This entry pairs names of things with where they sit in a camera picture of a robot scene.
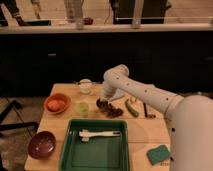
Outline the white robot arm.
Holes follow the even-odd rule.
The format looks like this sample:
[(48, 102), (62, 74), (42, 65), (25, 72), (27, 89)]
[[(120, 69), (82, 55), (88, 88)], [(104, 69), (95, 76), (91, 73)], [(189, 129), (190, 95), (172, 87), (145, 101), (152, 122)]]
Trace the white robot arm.
[(170, 171), (213, 171), (213, 100), (192, 95), (183, 97), (129, 78), (126, 65), (108, 69), (103, 75), (102, 100), (117, 89), (135, 96), (169, 121)]

